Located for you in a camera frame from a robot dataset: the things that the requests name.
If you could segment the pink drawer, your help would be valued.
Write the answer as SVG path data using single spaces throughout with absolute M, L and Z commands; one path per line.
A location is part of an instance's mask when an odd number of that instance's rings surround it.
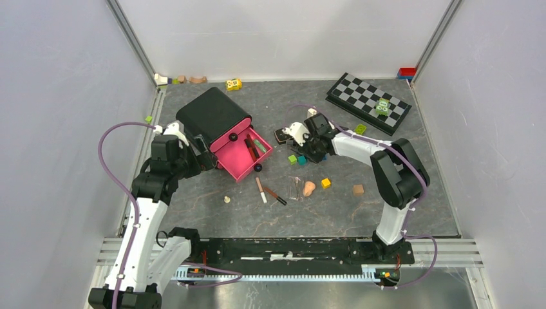
M 256 162 L 252 161 L 244 142 L 244 139 L 247 138 L 247 134 L 253 139 L 258 139 L 267 149 L 266 153 L 262 153 L 258 149 L 260 158 Z M 218 158 L 220 167 L 225 169 L 238 183 L 251 172 L 254 172 L 254 166 L 256 164 L 263 164 L 263 162 L 272 154 L 272 151 L 273 147 L 252 127 L 248 127 L 238 135 L 236 141 L 229 142 L 214 154 Z
M 233 142 L 233 139 L 231 138 L 232 135 L 240 135 L 244 130 L 246 130 L 251 125 L 252 119 L 250 117 L 246 117 L 240 122 L 238 122 L 235 126 L 228 129 L 226 133 L 223 133 L 219 138 L 217 138 L 209 147 L 209 149 L 216 153 L 219 151 L 223 146 L 228 144 L 229 142 Z

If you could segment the black makeup organizer box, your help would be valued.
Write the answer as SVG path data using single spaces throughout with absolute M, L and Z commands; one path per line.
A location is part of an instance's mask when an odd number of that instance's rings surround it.
M 228 129 L 246 117 L 252 117 L 217 87 L 212 87 L 178 110 L 176 119 L 184 132 L 203 135 L 210 145 Z

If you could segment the clear plastic bag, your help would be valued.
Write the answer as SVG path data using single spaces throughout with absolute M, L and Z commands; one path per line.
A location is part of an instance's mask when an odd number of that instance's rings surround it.
M 297 176 L 288 177 L 288 197 L 291 200 L 302 201 L 303 200 L 303 185 L 304 181 Z

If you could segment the red lip pencil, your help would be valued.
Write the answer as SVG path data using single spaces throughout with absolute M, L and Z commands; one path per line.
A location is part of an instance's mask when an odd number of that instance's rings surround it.
M 247 140 L 250 143 L 254 160 L 257 161 L 260 158 L 260 154 L 259 154 L 258 148 L 256 147 L 256 144 L 254 143 L 254 139 L 249 134 L 247 134 Z

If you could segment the dark brown lipstick pen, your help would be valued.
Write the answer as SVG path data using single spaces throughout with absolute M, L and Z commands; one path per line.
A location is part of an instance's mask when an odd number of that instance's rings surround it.
M 244 142 L 245 142 L 245 145 L 247 146 L 247 150 L 249 151 L 249 154 L 250 154 L 250 157 L 252 158 L 252 161 L 256 162 L 257 157 L 256 157 L 256 155 L 254 153 L 254 149 L 252 147 L 252 144 L 250 143 L 248 138 L 244 139 Z

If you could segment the pink top drawer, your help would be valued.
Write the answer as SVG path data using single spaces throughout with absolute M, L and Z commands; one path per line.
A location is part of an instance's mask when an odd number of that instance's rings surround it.
M 240 122 L 238 122 L 235 126 L 228 129 L 226 133 L 223 133 L 219 138 L 217 138 L 209 147 L 209 149 L 216 153 L 219 151 L 223 146 L 228 144 L 229 142 L 233 142 L 233 139 L 231 138 L 232 135 L 240 135 L 244 130 L 246 130 L 251 125 L 252 119 L 250 117 L 246 117 Z

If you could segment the green tube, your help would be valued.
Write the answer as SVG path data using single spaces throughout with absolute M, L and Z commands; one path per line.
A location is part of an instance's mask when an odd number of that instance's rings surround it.
M 253 143 L 262 153 L 267 152 L 265 146 L 258 139 L 253 139 Z

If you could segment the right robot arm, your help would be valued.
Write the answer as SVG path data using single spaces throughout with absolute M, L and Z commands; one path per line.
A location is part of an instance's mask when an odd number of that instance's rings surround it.
M 372 168 L 384 201 L 380 222 L 373 233 L 373 257 L 391 261 L 406 235 L 407 215 L 413 204 L 428 193 L 430 178 L 409 140 L 376 140 L 332 124 L 321 113 L 282 129 L 291 137 L 293 150 L 314 163 L 326 155 L 345 156 Z

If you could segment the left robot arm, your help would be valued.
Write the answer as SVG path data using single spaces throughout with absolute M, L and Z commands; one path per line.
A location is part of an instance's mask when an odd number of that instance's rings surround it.
M 154 137 L 147 167 L 131 186 L 129 196 L 134 208 L 114 266 L 104 286 L 92 288 L 89 293 L 92 308 L 161 307 L 164 290 L 176 269 L 184 261 L 197 261 L 202 255 L 202 244 L 196 229 L 175 227 L 153 259 L 156 234 L 179 180 L 202 171 L 203 166 L 184 134 L 163 133 Z

